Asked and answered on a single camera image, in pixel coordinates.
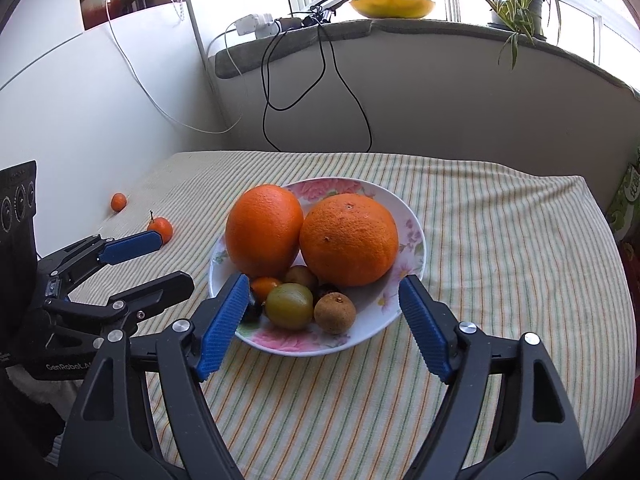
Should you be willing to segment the white gloved left hand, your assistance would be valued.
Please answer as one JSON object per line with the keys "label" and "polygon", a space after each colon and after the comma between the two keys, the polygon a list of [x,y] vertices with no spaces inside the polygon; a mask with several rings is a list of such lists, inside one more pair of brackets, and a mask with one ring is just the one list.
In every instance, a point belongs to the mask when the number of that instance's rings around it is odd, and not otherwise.
{"label": "white gloved left hand", "polygon": [[37,380],[19,365],[9,367],[6,372],[12,384],[30,400],[50,404],[64,422],[68,421],[82,385],[81,380]]}

